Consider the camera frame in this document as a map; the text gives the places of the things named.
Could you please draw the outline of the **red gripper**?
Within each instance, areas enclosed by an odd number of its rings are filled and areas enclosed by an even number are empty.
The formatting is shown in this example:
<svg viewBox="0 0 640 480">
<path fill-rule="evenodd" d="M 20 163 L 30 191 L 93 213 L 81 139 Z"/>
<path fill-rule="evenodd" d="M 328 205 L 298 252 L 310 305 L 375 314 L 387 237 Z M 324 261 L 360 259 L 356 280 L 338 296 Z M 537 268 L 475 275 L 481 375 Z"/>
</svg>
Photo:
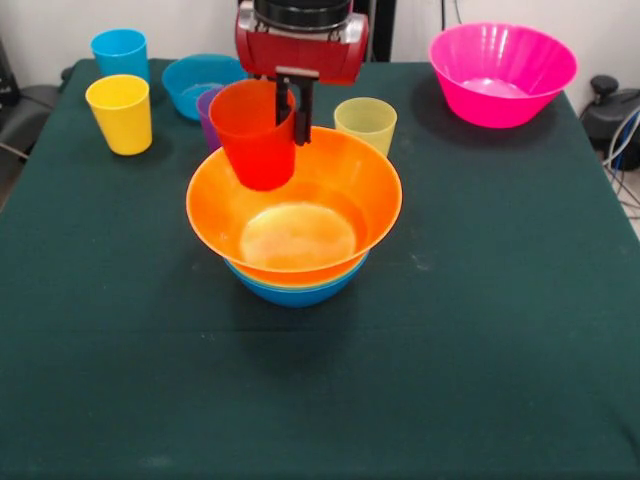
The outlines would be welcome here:
<svg viewBox="0 0 640 480">
<path fill-rule="evenodd" d="M 295 143 L 311 141 L 314 80 L 326 84 L 355 82 L 365 57 L 369 19 L 351 1 L 242 1 L 235 44 L 243 68 L 276 77 L 275 119 L 291 112 L 289 81 L 299 90 Z"/>
</svg>

